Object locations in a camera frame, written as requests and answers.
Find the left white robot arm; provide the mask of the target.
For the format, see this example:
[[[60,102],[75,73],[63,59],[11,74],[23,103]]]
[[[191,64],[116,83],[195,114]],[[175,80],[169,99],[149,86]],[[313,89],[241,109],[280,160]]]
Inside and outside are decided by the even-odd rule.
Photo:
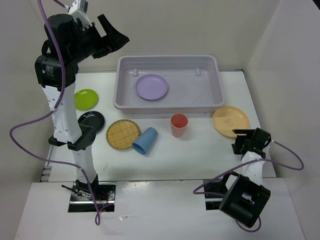
[[[75,102],[78,64],[88,57],[99,59],[116,52],[130,41],[104,14],[97,19],[105,36],[100,36],[94,24],[85,27],[70,14],[50,16],[44,26],[47,40],[34,65],[38,83],[53,112],[54,133],[48,142],[56,147],[66,145],[72,151],[77,168],[76,189],[88,200],[96,199],[100,193],[92,156],[96,130],[78,122]]]

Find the blue plastic cup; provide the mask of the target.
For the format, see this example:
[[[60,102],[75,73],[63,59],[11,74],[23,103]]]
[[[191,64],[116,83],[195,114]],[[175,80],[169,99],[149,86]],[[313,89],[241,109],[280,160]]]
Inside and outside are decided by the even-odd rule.
[[[133,143],[132,148],[141,155],[146,155],[158,137],[158,131],[149,127]]]

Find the purple plastic plate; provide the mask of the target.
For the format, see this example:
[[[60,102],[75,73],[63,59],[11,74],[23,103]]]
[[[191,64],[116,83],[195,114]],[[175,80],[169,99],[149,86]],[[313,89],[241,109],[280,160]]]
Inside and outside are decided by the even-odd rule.
[[[140,77],[135,83],[135,91],[144,100],[157,100],[168,91],[168,82],[159,75],[147,74]]]

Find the cream yellow plastic plate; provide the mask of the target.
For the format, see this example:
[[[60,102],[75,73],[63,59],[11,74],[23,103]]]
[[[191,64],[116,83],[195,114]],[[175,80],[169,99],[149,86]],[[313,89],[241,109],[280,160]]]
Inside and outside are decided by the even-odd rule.
[[[215,129],[225,137],[236,138],[233,130],[248,130],[250,120],[239,108],[234,106],[223,106],[213,113],[213,125]]]

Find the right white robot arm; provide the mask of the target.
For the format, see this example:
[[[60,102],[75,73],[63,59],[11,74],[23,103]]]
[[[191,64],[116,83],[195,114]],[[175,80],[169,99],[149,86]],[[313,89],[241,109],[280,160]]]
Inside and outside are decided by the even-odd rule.
[[[271,134],[261,128],[234,129],[233,153],[241,156],[241,173],[231,170],[221,180],[207,183],[206,198],[222,198],[218,209],[235,220],[244,231],[255,233],[261,228],[260,214],[271,196],[263,186],[262,173],[266,157],[264,149],[271,143]]]

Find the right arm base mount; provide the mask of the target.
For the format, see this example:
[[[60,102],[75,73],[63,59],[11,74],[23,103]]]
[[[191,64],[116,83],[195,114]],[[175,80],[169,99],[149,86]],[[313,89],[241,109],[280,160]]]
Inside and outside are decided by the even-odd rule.
[[[224,195],[228,190],[222,179],[215,180],[214,182],[206,185],[204,191],[214,194],[205,194],[205,208],[207,211],[218,210],[222,201],[221,195]]]

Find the woven bamboo plate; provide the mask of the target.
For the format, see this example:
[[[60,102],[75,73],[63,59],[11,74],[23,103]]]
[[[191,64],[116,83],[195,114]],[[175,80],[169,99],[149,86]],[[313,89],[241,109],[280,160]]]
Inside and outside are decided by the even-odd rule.
[[[139,126],[132,120],[120,119],[113,122],[106,131],[106,141],[115,150],[124,151],[141,135]]]

